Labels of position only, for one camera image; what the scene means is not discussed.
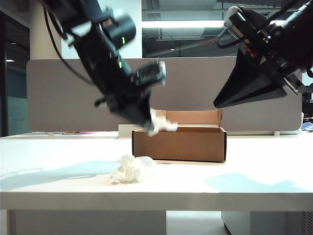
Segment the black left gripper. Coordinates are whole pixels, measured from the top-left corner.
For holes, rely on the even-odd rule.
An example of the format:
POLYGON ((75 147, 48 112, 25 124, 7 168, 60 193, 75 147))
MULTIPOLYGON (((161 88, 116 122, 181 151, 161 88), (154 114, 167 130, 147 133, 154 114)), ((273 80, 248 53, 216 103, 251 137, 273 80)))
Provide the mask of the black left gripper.
POLYGON ((103 93, 103 97, 94 102, 96 108, 107 106, 109 110, 132 123, 147 130, 152 123, 151 118, 151 89, 153 82, 135 82, 126 89, 105 93, 99 82, 94 83, 103 93))

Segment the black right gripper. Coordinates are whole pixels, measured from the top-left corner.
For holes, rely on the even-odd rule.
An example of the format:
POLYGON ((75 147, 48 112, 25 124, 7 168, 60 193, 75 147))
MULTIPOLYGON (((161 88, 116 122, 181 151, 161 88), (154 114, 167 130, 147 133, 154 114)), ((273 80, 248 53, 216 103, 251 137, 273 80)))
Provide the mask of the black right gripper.
POLYGON ((305 72, 305 24, 271 24, 240 43, 235 67, 213 104, 225 108, 285 97, 283 86, 303 94, 297 72, 305 72))

